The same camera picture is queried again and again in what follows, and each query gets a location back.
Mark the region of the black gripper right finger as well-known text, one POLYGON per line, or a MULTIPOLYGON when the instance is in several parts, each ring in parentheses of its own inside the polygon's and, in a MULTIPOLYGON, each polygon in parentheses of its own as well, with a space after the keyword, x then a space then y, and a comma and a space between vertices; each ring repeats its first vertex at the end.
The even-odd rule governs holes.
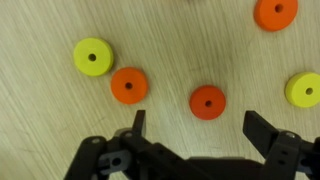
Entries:
POLYGON ((297 172, 320 180, 320 137, 313 142, 279 130, 255 111, 246 111, 243 133, 264 157, 260 180, 294 180, 297 172))

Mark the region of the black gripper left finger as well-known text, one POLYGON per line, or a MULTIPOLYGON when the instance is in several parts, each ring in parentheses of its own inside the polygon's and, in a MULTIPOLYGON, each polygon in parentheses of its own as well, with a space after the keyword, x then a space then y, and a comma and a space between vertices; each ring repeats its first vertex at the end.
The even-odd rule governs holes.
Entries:
POLYGON ((111 140, 85 138, 63 180, 108 180, 115 172, 131 180, 212 180, 165 146, 146 140, 145 114, 138 110, 132 127, 119 129, 111 140))

